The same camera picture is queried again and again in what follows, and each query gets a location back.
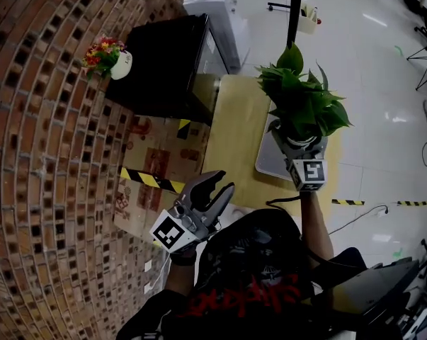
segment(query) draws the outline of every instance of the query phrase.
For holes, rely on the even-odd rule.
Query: cardboard box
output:
[[[123,160],[127,169],[182,183],[200,174],[210,133],[206,124],[135,116],[130,132]],[[146,242],[153,242],[150,228],[177,196],[171,191],[122,178],[115,200],[114,223]]]

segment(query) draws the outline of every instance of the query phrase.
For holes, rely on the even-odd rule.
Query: wooden table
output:
[[[222,78],[203,172],[227,172],[221,183],[235,183],[233,204],[265,208],[267,200],[298,195],[291,181],[259,173],[254,166],[269,107],[270,99],[256,78],[233,75]],[[318,193],[325,218],[329,216],[332,195],[337,188],[340,156],[340,132],[336,131],[330,136],[326,149],[328,182]],[[299,201],[281,205],[291,215],[301,215]]]

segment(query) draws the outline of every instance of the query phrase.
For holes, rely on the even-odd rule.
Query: white floor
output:
[[[237,10],[251,30],[243,75],[256,76],[254,67],[275,63],[285,47],[288,13],[267,10],[268,1],[285,3],[238,0]],[[354,124],[342,129],[335,197],[366,202],[364,207],[335,205],[327,227],[336,229],[380,203],[389,206],[388,215],[371,213],[333,234],[335,252],[357,247],[368,266],[405,256],[420,258],[420,241],[427,239],[427,207],[398,207],[393,202],[427,200],[427,168],[421,160],[427,141],[422,109],[427,84],[415,91],[425,65],[405,59],[425,44],[414,32],[421,18],[402,0],[305,1],[318,8],[322,23],[314,35],[297,34],[304,66],[318,73],[318,61],[330,89],[347,97],[345,106]]]

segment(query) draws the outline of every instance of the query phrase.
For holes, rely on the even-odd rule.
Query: potted plant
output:
[[[122,42],[102,35],[87,50],[82,65],[88,79],[94,72],[103,78],[110,74],[112,79],[121,79],[130,72],[132,61],[131,53]]]
[[[322,83],[310,70],[308,74],[302,73],[303,56],[294,43],[285,48],[276,65],[258,68],[261,88],[276,105],[270,114],[277,119],[268,131],[280,147],[287,144],[296,152],[308,152],[323,141],[324,150],[325,137],[351,125],[340,102],[343,98],[328,90],[328,79],[320,66],[319,69]]]

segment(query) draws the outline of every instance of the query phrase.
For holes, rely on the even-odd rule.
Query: brick wall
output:
[[[0,339],[113,339],[152,295],[161,252],[113,224],[132,114],[80,59],[181,1],[0,0]]]

